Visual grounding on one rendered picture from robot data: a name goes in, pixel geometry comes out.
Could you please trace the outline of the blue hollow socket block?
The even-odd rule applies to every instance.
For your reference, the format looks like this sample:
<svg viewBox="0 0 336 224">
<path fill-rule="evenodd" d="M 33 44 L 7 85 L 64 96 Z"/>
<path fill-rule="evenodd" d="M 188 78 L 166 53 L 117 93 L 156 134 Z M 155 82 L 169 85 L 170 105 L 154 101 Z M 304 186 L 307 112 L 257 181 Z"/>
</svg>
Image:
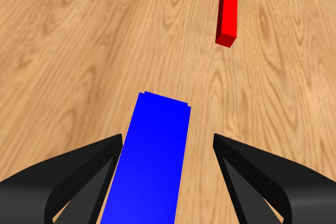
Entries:
<svg viewBox="0 0 336 224">
<path fill-rule="evenodd" d="M 174 224 L 190 112 L 139 93 L 100 224 Z"/>
</svg>

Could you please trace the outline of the thin red peg bar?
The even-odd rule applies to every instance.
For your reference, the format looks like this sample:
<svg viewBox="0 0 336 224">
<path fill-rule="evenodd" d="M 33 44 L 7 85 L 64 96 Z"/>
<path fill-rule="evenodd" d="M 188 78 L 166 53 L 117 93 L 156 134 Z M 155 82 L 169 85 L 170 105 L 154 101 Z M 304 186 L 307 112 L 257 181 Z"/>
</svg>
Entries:
<svg viewBox="0 0 336 224">
<path fill-rule="evenodd" d="M 215 42 L 228 48 L 237 38 L 237 4 L 238 0 L 219 0 Z"/>
</svg>

